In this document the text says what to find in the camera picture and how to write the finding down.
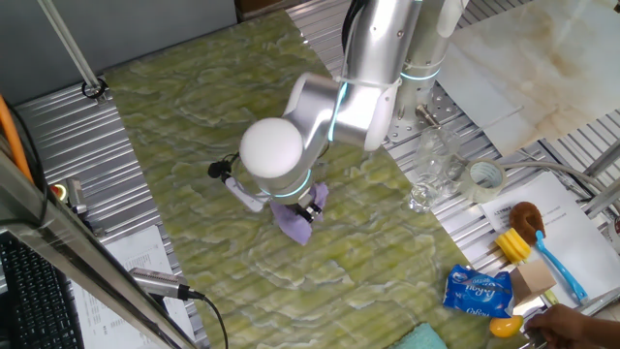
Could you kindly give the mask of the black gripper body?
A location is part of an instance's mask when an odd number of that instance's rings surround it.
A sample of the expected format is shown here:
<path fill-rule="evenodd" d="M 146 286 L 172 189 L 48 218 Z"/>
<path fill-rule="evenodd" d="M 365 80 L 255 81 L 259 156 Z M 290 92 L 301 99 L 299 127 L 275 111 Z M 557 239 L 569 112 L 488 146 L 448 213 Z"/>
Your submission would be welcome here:
<path fill-rule="evenodd" d="M 304 196 L 294 205 L 294 211 L 308 223 L 313 223 L 323 212 L 312 196 Z"/>

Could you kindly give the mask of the person's hand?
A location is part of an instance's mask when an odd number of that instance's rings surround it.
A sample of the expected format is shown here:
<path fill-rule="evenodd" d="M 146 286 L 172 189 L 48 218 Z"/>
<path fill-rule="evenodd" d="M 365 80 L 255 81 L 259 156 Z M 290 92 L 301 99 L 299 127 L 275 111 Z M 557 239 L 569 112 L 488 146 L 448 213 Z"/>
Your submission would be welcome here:
<path fill-rule="evenodd" d="M 595 348 L 585 336 L 588 320 L 587 316 L 563 304 L 555 304 L 530 319 L 525 329 L 540 332 L 548 348 Z"/>

